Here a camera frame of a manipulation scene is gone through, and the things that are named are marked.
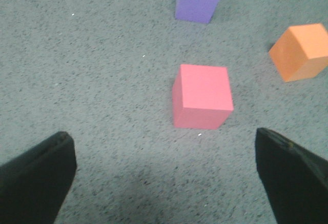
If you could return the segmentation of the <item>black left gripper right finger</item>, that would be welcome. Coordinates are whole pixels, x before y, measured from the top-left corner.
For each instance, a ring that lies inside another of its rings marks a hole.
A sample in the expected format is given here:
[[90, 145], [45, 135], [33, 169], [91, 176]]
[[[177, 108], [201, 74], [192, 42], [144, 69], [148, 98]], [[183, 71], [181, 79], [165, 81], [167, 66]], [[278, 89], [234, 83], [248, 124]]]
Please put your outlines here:
[[255, 156], [277, 223], [327, 223], [327, 160], [267, 128]]

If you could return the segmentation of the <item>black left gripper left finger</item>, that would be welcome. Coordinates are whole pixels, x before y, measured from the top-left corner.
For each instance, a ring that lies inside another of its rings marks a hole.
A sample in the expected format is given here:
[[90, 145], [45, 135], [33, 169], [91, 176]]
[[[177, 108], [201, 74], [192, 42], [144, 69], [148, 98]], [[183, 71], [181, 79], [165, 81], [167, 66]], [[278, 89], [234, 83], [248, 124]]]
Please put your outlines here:
[[1, 223], [54, 223], [77, 169], [74, 140], [57, 132], [1, 166]]

